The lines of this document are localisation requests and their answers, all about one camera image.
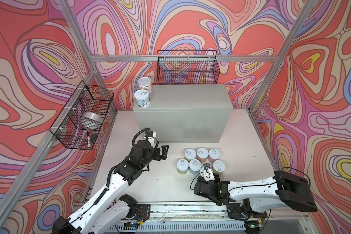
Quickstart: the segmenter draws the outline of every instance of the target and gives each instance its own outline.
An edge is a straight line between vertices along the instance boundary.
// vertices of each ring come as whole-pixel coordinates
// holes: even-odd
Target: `box top surface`
[[[134,111],[232,110],[225,85],[152,85],[151,104]]]

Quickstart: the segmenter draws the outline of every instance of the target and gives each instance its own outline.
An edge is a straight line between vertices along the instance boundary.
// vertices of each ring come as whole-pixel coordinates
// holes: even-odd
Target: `can with blue label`
[[[150,96],[147,90],[138,90],[134,93],[136,105],[140,108],[146,108],[150,105]]]

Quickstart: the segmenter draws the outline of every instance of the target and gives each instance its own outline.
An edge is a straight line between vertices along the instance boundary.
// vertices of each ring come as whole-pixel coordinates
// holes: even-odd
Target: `gray box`
[[[233,106],[225,85],[152,85],[151,104],[133,110],[161,143],[219,142]]]

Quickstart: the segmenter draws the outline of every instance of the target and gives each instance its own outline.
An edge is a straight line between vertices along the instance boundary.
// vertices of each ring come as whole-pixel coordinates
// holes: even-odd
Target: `robotic arm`
[[[205,176],[199,176],[194,194],[217,205],[228,207],[228,216],[248,220],[272,208],[289,206],[300,212],[316,212],[309,183],[306,179],[285,171],[275,171],[273,177],[250,182],[220,181],[209,163],[203,165]]]
[[[139,140],[135,144],[136,138],[145,132],[145,140]],[[52,227],[52,234],[100,234],[105,232],[112,223],[136,216],[137,201],[125,194],[121,196],[117,203],[107,209],[109,205],[120,194],[130,186],[142,171],[149,171],[149,163],[152,160],[160,161],[167,158],[169,146],[157,148],[158,142],[154,145],[155,132],[145,128],[137,133],[132,140],[130,154],[111,168],[108,173],[107,183],[75,213],[67,219],[59,217]]]

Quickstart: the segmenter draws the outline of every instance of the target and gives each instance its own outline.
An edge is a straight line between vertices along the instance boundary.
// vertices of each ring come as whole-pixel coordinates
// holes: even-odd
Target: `wall-mounted basket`
[[[98,85],[84,85],[61,124],[50,131],[68,149],[92,150],[114,93]],[[94,118],[87,118],[94,113]]]
[[[158,50],[159,84],[216,84],[220,75],[216,54],[214,49]]]

